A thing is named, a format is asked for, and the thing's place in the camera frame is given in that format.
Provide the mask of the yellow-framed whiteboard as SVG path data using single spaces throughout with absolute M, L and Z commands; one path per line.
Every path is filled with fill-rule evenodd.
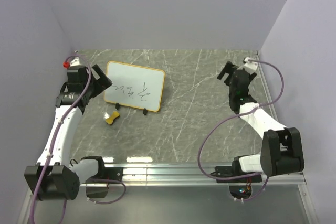
M 151 112 L 160 110 L 163 70 L 110 61 L 106 76 L 112 81 L 112 86 L 104 91 L 106 102 Z

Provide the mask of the yellow bone-shaped eraser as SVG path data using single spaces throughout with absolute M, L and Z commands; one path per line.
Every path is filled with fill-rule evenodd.
M 112 125 L 119 117 L 120 113 L 118 111 L 113 111 L 111 114 L 105 113 L 104 120 L 108 125 Z

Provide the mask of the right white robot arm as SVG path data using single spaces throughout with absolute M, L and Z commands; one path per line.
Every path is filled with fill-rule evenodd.
M 229 87 L 230 109 L 262 139 L 259 154 L 234 158 L 232 177 L 238 182 L 245 181 L 251 173 L 273 177 L 301 172 L 305 167 L 299 130 L 276 121 L 249 93 L 257 68 L 257 61 L 250 58 L 240 67 L 229 61 L 217 77 Z

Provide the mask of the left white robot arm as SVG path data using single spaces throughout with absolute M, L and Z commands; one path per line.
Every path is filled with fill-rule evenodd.
M 79 122 L 89 101 L 112 85 L 98 65 L 68 66 L 68 80 L 56 98 L 53 127 L 47 144 L 36 162 L 24 172 L 36 200 L 74 200 L 81 184 L 87 180 L 100 183 L 106 178 L 101 156 L 83 157 L 69 167 L 70 149 Z

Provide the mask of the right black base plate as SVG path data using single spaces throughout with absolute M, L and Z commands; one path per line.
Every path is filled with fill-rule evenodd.
M 227 177 L 236 177 L 241 175 L 250 175 L 252 173 L 245 173 L 239 170 L 239 168 L 233 168 L 232 166 L 216 166 L 215 171 L 211 173 L 211 175 L 220 178 Z M 252 177 L 244 177 L 244 178 L 235 178 L 231 180 L 216 180 L 217 183 L 261 183 L 262 176 L 254 175 Z

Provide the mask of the aluminium mounting rail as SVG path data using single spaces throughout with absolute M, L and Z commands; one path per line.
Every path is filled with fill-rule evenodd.
M 220 186 L 238 183 L 217 183 L 199 169 L 197 163 L 126 163 L 106 164 L 106 169 L 122 167 L 122 181 L 127 186 Z M 303 173 L 270 177 L 267 185 L 305 185 Z

